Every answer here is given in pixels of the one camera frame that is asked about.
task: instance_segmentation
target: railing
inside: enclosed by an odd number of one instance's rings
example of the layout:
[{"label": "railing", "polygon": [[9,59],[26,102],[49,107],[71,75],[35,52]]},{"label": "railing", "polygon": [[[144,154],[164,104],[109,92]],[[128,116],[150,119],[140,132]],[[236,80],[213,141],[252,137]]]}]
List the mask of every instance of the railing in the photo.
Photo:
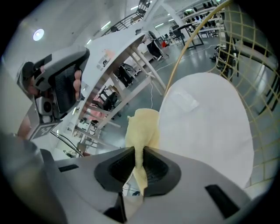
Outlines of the railing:
[{"label": "railing", "polygon": [[140,0],[136,13],[132,13],[131,15],[122,19],[121,21],[117,22],[115,25],[111,26],[110,29],[107,30],[102,36],[119,30],[127,29],[129,26],[139,22],[144,17],[149,6],[150,1]]}]

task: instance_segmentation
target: wire mesh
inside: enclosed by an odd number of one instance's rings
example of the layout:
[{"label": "wire mesh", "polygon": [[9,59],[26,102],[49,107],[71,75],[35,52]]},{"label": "wire mesh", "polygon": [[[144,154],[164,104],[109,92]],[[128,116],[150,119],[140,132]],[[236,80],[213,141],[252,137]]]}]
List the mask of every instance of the wire mesh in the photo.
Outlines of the wire mesh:
[{"label": "wire mesh", "polygon": [[246,185],[249,187],[273,179],[280,155],[278,60],[265,34],[254,20],[232,0],[215,8],[188,39],[173,69],[166,92],[190,42],[200,31],[209,30],[201,28],[214,15],[219,18],[216,23],[219,50],[216,65],[208,72],[227,79],[235,87],[245,107],[255,151],[253,173]]}]

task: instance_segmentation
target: hand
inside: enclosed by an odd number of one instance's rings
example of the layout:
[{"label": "hand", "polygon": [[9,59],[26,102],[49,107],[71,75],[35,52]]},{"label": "hand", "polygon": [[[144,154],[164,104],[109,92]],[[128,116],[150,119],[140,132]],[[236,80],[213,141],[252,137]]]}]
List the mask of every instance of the hand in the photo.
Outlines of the hand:
[{"label": "hand", "polygon": [[[40,70],[43,73],[45,71],[44,66],[42,66],[40,68]],[[73,83],[73,87],[75,89],[76,100],[78,100],[80,97],[81,75],[82,75],[82,72],[80,70],[76,71],[74,74],[75,81]],[[28,86],[27,90],[30,94],[37,96],[37,95],[39,95],[39,90],[36,89],[33,84],[34,84],[34,77],[32,77],[32,79],[30,80],[30,85]],[[30,120],[29,120],[28,116],[26,115],[18,129],[17,135],[24,139],[27,138],[27,135],[28,135],[29,131],[31,130],[30,125],[31,125]]]},{"label": "hand", "polygon": [[[41,66],[40,70],[43,73],[45,71],[44,66]],[[82,75],[81,70],[76,71],[75,74],[74,74],[75,81],[73,83],[73,87],[75,89],[75,98],[76,98],[76,100],[78,100],[79,97],[80,97],[80,86],[81,86],[80,79],[81,79],[81,75]],[[34,87],[34,77],[32,77],[32,79],[30,81],[30,85],[28,86],[27,90],[32,95],[37,96],[39,94],[39,90]]]}]

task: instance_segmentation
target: yellow cloth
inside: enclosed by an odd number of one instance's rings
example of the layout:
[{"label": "yellow cloth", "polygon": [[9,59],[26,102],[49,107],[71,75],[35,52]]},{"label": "yellow cloth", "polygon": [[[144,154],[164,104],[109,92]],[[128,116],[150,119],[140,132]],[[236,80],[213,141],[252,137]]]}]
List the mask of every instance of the yellow cloth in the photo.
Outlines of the yellow cloth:
[{"label": "yellow cloth", "polygon": [[126,131],[126,147],[135,148],[135,167],[133,175],[139,186],[140,192],[144,195],[144,189],[148,186],[147,175],[143,167],[143,148],[149,146],[158,149],[159,112],[152,109],[138,109],[134,117],[128,118]]}]

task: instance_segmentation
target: white shelf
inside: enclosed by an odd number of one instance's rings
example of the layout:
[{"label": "white shelf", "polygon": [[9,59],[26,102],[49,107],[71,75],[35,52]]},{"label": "white shelf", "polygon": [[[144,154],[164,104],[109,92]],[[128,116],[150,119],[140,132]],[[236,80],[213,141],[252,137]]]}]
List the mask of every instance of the white shelf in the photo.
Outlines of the white shelf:
[{"label": "white shelf", "polygon": [[208,29],[200,30],[199,33],[207,32],[207,31],[212,31],[212,30],[223,30],[223,29],[224,29],[224,27],[213,27],[213,28],[208,28]]},{"label": "white shelf", "polygon": [[[219,20],[219,19],[220,19],[220,18],[214,18],[214,19],[210,19],[210,20],[208,20],[208,21],[214,21],[214,20]],[[196,25],[196,24],[201,24],[201,22],[202,22],[202,21],[197,21],[197,22],[186,23],[186,24],[188,24],[188,25],[190,25],[190,24]]]},{"label": "white shelf", "polygon": [[205,13],[207,13],[207,12],[211,12],[211,11],[213,11],[213,9],[215,9],[215,8],[216,8],[216,7],[211,7],[211,8],[208,8],[208,9],[202,9],[202,10],[200,10],[200,11],[198,11],[198,12],[195,12],[195,13],[193,13],[193,14],[191,14],[191,15],[188,15],[188,16],[186,16],[186,17],[183,17],[182,20],[183,20],[183,19],[187,19],[187,18],[194,17],[194,16],[199,15],[199,14],[205,14]]}]

